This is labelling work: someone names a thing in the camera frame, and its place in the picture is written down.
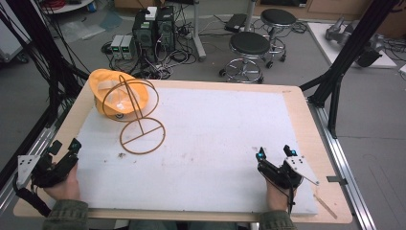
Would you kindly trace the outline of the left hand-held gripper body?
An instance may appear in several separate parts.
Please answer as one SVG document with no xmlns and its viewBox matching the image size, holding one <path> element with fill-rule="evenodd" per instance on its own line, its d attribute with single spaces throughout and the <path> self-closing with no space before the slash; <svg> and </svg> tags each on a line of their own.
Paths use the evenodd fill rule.
<svg viewBox="0 0 406 230">
<path fill-rule="evenodd" d="M 78 154 L 69 151 L 56 163 L 54 155 L 46 150 L 40 155 L 20 155 L 17 157 L 17 176 L 15 184 L 24 185 L 29 179 L 35 186 L 50 188 L 64 181 L 71 169 L 77 164 Z"/>
</svg>

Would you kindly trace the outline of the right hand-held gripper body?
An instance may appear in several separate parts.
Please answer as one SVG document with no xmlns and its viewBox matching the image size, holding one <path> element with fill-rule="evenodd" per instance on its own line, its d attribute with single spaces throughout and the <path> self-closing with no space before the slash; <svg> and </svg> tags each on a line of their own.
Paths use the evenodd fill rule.
<svg viewBox="0 0 406 230">
<path fill-rule="evenodd" d="M 265 155 L 258 155 L 258 171 L 270 182 L 282 189 L 298 188 L 303 179 L 314 185 L 320 184 L 304 156 L 288 156 L 281 166 L 276 167 L 266 160 Z"/>
</svg>

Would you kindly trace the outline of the yellow cap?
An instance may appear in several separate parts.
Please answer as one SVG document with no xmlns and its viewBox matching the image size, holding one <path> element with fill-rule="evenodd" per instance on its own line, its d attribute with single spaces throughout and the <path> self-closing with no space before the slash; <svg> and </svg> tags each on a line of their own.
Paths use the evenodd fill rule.
<svg viewBox="0 0 406 230">
<path fill-rule="evenodd" d="M 129 121 L 154 110 L 149 104 L 147 83 L 127 73 L 97 69 L 90 74 L 88 84 L 98 112 L 112 120 Z"/>
</svg>

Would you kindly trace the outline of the brown wire hat stand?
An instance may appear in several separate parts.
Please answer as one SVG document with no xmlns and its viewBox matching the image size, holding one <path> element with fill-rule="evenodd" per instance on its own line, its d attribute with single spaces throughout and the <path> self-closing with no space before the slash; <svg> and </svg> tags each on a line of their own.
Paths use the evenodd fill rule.
<svg viewBox="0 0 406 230">
<path fill-rule="evenodd" d="M 166 139 L 164 124 L 154 118 L 160 95 L 149 80 L 127 79 L 119 75 L 106 88 L 101 100 L 102 114 L 122 123 L 119 144 L 132 154 L 148 154 Z"/>
</svg>

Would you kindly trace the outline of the person's right hand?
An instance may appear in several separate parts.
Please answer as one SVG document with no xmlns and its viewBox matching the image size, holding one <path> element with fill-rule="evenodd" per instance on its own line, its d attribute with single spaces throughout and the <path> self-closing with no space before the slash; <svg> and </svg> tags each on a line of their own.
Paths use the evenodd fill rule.
<svg viewBox="0 0 406 230">
<path fill-rule="evenodd" d="M 266 182 L 266 204 L 269 211 L 287 211 L 289 208 L 289 190 L 282 189 L 273 183 Z"/>
</svg>

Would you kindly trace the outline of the person's left hand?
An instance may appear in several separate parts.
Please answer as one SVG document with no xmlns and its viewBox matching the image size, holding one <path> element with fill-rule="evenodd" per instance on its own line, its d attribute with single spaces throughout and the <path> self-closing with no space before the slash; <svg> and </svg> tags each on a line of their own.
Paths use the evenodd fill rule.
<svg viewBox="0 0 406 230">
<path fill-rule="evenodd" d="M 80 200 L 79 181 L 77 179 L 78 165 L 75 165 L 71 171 L 69 171 L 66 179 L 55 186 L 45 188 L 44 191 L 47 195 L 54 200 Z"/>
</svg>

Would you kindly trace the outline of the thin wooden stick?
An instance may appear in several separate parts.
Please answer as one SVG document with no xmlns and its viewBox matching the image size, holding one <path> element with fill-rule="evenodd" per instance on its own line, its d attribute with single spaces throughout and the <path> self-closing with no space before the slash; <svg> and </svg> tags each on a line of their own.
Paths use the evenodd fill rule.
<svg viewBox="0 0 406 230">
<path fill-rule="evenodd" d="M 338 216 L 333 212 L 333 210 L 317 195 L 313 195 L 314 198 L 324 207 L 324 209 L 334 218 L 337 219 Z"/>
</svg>

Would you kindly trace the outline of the white foam mat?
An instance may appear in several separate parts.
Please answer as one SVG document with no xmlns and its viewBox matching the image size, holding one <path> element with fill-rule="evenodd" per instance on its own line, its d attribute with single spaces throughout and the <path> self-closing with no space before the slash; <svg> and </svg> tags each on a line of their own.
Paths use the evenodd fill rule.
<svg viewBox="0 0 406 230">
<path fill-rule="evenodd" d="M 263 147 L 280 165 L 298 146 L 281 93 L 162 88 L 152 116 L 166 128 L 161 147 L 132 154 L 122 124 L 91 110 L 79 132 L 78 178 L 92 208 L 260 213 L 266 185 L 257 170 Z"/>
</svg>

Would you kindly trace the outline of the grey tape strip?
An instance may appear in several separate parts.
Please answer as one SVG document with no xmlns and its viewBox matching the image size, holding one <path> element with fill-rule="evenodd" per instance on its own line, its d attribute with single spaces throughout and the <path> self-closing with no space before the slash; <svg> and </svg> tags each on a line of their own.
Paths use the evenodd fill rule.
<svg viewBox="0 0 406 230">
<path fill-rule="evenodd" d="M 340 186 L 346 186 L 348 184 L 348 181 L 346 178 L 342 178 L 340 176 L 328 176 L 327 177 L 327 181 L 329 183 L 333 183 L 336 182 L 338 183 Z"/>
</svg>

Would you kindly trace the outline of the grey power supply box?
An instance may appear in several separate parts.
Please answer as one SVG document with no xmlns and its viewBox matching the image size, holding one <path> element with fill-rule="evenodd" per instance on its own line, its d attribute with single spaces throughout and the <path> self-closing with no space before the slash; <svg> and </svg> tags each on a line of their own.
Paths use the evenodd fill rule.
<svg viewBox="0 0 406 230">
<path fill-rule="evenodd" d="M 110 48 L 115 59 L 123 59 L 121 44 L 124 39 L 122 34 L 116 34 L 110 44 Z"/>
<path fill-rule="evenodd" d="M 135 56 L 134 39 L 132 35 L 125 35 L 121 43 L 123 59 L 133 59 Z"/>
</svg>

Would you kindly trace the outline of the large black round stool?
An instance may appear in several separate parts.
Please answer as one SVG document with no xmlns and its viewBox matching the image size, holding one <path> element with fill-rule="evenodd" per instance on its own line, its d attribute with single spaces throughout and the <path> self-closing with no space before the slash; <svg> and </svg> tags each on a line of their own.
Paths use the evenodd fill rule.
<svg viewBox="0 0 406 230">
<path fill-rule="evenodd" d="M 269 41 L 261 34 L 240 32 L 231 36 L 229 48 L 237 58 L 220 69 L 219 76 L 226 77 L 227 81 L 263 83 L 263 74 L 257 60 L 268 53 Z"/>
</svg>

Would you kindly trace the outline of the white floor board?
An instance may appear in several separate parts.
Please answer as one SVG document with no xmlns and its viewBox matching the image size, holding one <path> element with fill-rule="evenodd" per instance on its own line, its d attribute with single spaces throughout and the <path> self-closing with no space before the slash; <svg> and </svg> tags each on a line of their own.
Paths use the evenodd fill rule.
<svg viewBox="0 0 406 230">
<path fill-rule="evenodd" d="M 317 41 L 327 62 L 332 64 L 338 57 L 342 47 L 334 40 L 328 41 L 325 39 L 325 33 L 330 24 L 308 22 L 307 27 L 313 38 Z M 396 67 L 396 64 L 383 51 L 380 52 L 380 55 L 381 57 L 371 65 L 371 68 L 391 69 Z"/>
</svg>

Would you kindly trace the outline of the clear plastic sheet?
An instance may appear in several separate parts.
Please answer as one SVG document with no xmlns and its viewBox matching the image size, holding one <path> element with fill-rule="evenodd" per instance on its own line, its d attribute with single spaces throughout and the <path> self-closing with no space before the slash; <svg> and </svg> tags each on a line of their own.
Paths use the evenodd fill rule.
<svg viewBox="0 0 406 230">
<path fill-rule="evenodd" d="M 99 25 L 86 26 L 81 21 L 67 22 L 60 29 L 66 42 L 91 39 L 104 32 L 104 28 Z"/>
</svg>

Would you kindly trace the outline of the silver case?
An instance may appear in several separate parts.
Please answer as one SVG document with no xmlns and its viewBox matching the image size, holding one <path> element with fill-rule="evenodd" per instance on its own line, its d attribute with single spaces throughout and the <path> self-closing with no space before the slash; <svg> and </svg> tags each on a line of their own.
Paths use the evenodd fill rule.
<svg viewBox="0 0 406 230">
<path fill-rule="evenodd" d="M 31 38 L 21 23 L 13 16 L 11 17 L 11 25 L 26 43 L 31 42 Z M 18 53 L 22 51 L 22 49 L 23 47 L 17 40 L 16 36 L 0 19 L 0 62 L 10 62 L 17 56 Z"/>
</svg>

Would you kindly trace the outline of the black computer tower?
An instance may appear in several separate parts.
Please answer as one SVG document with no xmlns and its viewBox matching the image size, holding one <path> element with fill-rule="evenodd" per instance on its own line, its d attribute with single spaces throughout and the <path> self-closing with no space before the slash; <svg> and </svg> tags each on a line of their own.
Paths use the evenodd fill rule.
<svg viewBox="0 0 406 230">
<path fill-rule="evenodd" d="M 156 23 L 146 20 L 148 10 L 139 10 L 135 15 L 132 33 L 138 54 L 150 62 L 156 62 L 155 45 L 157 41 Z"/>
<path fill-rule="evenodd" d="M 161 48 L 172 52 L 175 50 L 174 7 L 167 6 L 158 10 L 156 17 Z"/>
</svg>

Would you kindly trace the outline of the small black round stool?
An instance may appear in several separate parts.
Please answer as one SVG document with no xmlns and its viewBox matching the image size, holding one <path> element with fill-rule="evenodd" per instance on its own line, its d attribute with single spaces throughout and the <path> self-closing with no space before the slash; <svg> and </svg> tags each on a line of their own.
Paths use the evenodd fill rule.
<svg viewBox="0 0 406 230">
<path fill-rule="evenodd" d="M 268 51 L 270 58 L 265 66 L 271 68 L 274 63 L 275 55 L 280 55 L 281 62 L 284 62 L 286 58 L 286 45 L 278 37 L 278 33 L 283 32 L 285 29 L 290 29 L 297 19 L 288 11 L 267 9 L 260 14 L 260 20 L 266 26 L 268 41 L 270 43 L 270 49 Z"/>
</svg>

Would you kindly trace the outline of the flat black box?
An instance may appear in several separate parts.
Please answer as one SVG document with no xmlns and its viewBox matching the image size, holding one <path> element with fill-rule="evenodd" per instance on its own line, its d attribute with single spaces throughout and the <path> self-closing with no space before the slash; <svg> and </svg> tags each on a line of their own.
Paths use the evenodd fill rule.
<svg viewBox="0 0 406 230">
<path fill-rule="evenodd" d="M 244 13 L 236 13 L 226 22 L 224 29 L 228 32 L 238 33 L 244 28 L 247 15 Z"/>
</svg>

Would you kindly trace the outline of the grey metal table leg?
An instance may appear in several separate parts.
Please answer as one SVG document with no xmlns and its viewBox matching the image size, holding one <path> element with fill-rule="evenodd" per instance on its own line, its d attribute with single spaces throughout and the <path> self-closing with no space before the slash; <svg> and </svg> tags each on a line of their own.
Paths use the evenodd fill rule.
<svg viewBox="0 0 406 230">
<path fill-rule="evenodd" d="M 204 61 L 207 57 L 204 50 L 202 41 L 199 36 L 199 0 L 192 0 L 193 2 L 193 31 L 192 40 L 197 52 L 197 60 Z"/>
<path fill-rule="evenodd" d="M 246 20 L 244 24 L 244 32 L 250 32 L 251 31 L 251 26 L 252 26 L 252 21 L 253 21 L 253 16 L 255 12 L 255 7 L 257 4 L 258 0 L 248 0 L 248 8 L 246 12 Z"/>
</svg>

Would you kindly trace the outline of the round white table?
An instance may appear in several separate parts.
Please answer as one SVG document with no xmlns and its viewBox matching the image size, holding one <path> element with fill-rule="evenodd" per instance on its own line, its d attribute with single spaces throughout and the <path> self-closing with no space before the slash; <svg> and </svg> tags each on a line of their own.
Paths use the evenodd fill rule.
<svg viewBox="0 0 406 230">
<path fill-rule="evenodd" d="M 63 13 L 71 12 L 87 7 L 93 4 L 95 0 L 44 0 L 40 4 L 40 8 L 48 13 Z"/>
</svg>

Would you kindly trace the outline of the aluminium rail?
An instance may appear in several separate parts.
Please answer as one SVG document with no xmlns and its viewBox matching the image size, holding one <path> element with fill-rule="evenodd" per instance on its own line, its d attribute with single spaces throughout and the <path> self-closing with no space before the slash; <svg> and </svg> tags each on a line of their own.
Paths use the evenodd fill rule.
<svg viewBox="0 0 406 230">
<path fill-rule="evenodd" d="M 308 104 L 308 107 L 327 149 L 328 157 L 350 207 L 351 215 L 356 219 L 361 230 L 377 230 L 341 144 L 327 128 L 328 114 L 326 110 L 311 103 Z"/>
<path fill-rule="evenodd" d="M 41 127 L 38 130 L 29 151 L 16 156 L 14 161 L 16 169 L 11 172 L 11 177 L 0 191 L 0 216 L 15 196 L 28 202 L 40 215 L 47 217 L 50 214 L 51 209 L 39 197 L 37 189 L 50 188 L 64 181 L 79 160 L 78 152 L 81 143 L 73 139 L 68 152 L 62 154 L 57 163 L 54 162 L 54 157 L 61 150 L 62 143 L 53 138 L 73 103 L 74 100 L 64 101 L 58 108 L 56 120 L 49 127 Z"/>
</svg>

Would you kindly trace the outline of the black metal frame stand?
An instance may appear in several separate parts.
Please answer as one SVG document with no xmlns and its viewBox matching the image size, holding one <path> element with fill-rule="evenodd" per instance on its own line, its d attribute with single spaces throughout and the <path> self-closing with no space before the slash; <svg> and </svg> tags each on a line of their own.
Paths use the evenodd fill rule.
<svg viewBox="0 0 406 230">
<path fill-rule="evenodd" d="M 30 37 L 31 43 L 24 41 L 5 12 L 0 12 L 0 19 L 11 30 L 34 61 L 41 76 L 49 84 L 50 105 L 46 114 L 50 124 L 59 119 L 60 107 L 63 111 L 70 110 L 74 99 L 78 97 L 84 83 L 88 80 L 89 73 L 78 69 L 74 63 L 64 58 L 41 19 L 42 13 L 36 11 L 31 0 L 6 0 L 6 3 Z"/>
<path fill-rule="evenodd" d="M 336 121 L 342 80 L 398 2 L 399 0 L 373 0 L 331 66 L 320 77 L 300 86 L 302 91 L 317 86 L 316 91 L 308 97 L 309 102 L 316 107 L 324 107 L 326 99 L 330 97 L 327 130 L 334 139 L 337 138 Z"/>
</svg>

